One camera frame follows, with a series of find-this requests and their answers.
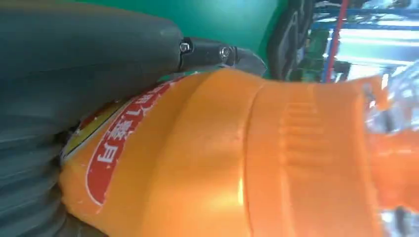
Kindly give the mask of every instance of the screw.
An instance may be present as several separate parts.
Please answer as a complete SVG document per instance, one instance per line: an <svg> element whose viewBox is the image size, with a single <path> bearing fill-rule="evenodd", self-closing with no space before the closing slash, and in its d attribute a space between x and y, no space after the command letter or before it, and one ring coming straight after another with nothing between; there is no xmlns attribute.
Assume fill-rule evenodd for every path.
<svg viewBox="0 0 419 237"><path fill-rule="evenodd" d="M230 55L230 49L227 47L223 47L220 50L220 56L221 58L225 59L228 58L228 56Z"/></svg>
<svg viewBox="0 0 419 237"><path fill-rule="evenodd" d="M191 50L191 46L188 43L180 43L180 52L184 53Z"/></svg>

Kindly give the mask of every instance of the orange plastic bottle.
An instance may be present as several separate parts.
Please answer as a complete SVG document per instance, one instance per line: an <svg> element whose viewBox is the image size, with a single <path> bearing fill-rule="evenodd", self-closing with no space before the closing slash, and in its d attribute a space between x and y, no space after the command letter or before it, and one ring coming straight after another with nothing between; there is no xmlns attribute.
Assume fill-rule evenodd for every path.
<svg viewBox="0 0 419 237"><path fill-rule="evenodd" d="M167 82L70 141L63 201L116 237L384 236L367 102L360 81Z"/></svg>

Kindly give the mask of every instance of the machinery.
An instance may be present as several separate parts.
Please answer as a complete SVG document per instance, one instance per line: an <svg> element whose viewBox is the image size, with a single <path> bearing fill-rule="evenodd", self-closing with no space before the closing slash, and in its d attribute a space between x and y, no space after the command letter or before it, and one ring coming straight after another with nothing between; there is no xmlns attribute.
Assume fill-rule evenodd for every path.
<svg viewBox="0 0 419 237"><path fill-rule="evenodd" d="M161 18L0 15L0 236L78 236L72 214L117 237L380 237L382 212L419 209L417 63L278 82L251 52Z"/></svg>

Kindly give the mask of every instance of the green surface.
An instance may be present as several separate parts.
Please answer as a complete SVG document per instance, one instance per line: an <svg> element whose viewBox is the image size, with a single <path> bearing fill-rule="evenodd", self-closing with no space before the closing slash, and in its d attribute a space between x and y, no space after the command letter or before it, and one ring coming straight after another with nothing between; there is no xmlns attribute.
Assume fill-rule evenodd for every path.
<svg viewBox="0 0 419 237"><path fill-rule="evenodd" d="M75 0L171 19L185 36L248 48L266 61L266 44L288 0Z"/></svg>

